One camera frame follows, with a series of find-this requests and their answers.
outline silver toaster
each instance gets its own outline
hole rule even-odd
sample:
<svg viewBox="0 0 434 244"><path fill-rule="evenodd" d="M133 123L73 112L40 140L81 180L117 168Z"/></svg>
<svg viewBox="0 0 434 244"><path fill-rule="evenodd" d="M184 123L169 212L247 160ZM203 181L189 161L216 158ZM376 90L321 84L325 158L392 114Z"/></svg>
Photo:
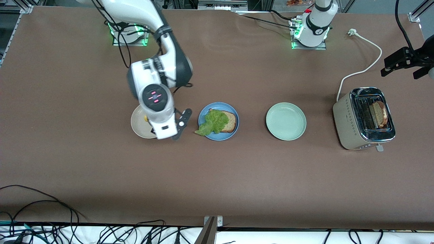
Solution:
<svg viewBox="0 0 434 244"><path fill-rule="evenodd" d="M382 128L377 125L371 105L384 103L388 121ZM342 146L349 150L361 150L375 146L382 152L382 143L395 137L395 127L383 93L375 87L356 88L333 105L336 130Z"/></svg>

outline light green plate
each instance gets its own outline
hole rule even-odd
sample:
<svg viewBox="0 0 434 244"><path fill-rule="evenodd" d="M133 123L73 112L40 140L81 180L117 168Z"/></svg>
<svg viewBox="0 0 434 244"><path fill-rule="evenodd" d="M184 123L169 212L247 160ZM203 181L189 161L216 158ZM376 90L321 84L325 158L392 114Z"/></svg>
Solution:
<svg viewBox="0 0 434 244"><path fill-rule="evenodd" d="M281 102L268 110L266 123L271 134L280 140L292 141L306 130L306 116L292 103Z"/></svg>

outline plate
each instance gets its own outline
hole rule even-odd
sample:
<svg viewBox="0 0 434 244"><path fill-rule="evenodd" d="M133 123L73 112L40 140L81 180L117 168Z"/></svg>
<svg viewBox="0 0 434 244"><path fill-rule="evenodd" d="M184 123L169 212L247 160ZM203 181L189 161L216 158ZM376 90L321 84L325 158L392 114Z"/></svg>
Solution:
<svg viewBox="0 0 434 244"><path fill-rule="evenodd" d="M235 114L235 118L237 119L237 125L235 125L235 130L233 130L232 133L223 133L223 132L220 132L220 133L216 134L214 132L211 132L211 134L206 135L206 137L208 139L211 139L213 141L224 141L224 140L229 139L238 130L238 125L240 124L240 119L238 118L238 113L235 111L235 109L231 105L229 105L227 103L224 103L224 102L214 102L214 103L211 103L211 104L205 106L204 109L202 109L201 113L199 114L199 120L198 120L199 126L201 124L205 123L205 115L208 114L208 112L209 112L210 109L218 109L218 110L221 110L221 111L228 111L228 112L231 112L231 113Z"/></svg>
<svg viewBox="0 0 434 244"><path fill-rule="evenodd" d="M268 110L266 123L271 134L280 140L292 141L306 130L306 116L292 103L281 102Z"/></svg>
<svg viewBox="0 0 434 244"><path fill-rule="evenodd" d="M145 111L139 105L134 109L131 115L131 128L138 136L146 139L156 138L157 136L151 132L152 126L145 121Z"/></svg>

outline toaster lever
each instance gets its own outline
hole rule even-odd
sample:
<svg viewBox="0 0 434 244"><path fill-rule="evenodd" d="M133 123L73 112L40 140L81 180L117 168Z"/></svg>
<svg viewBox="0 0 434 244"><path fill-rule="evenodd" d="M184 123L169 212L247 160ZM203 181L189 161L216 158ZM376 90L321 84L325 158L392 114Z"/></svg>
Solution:
<svg viewBox="0 0 434 244"><path fill-rule="evenodd" d="M376 146L375 146L375 149L377 150L377 152L382 152L382 151L384 151L383 146L380 145L380 144L376 145Z"/></svg>

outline bread slice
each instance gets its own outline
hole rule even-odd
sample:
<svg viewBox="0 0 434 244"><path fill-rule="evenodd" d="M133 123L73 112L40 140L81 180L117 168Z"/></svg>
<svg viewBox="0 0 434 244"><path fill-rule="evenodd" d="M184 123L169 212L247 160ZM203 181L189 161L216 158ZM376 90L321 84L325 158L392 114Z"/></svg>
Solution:
<svg viewBox="0 0 434 244"><path fill-rule="evenodd" d="M383 128L387 124L387 110L386 106L381 101L376 101L372 104L375 119L377 120L378 127Z"/></svg>
<svg viewBox="0 0 434 244"><path fill-rule="evenodd" d="M229 118L229 122L224 126L223 130L221 132L223 133L232 133L235 130L235 127L237 126L237 118L235 117L235 114L230 113L228 111L222 112Z"/></svg>

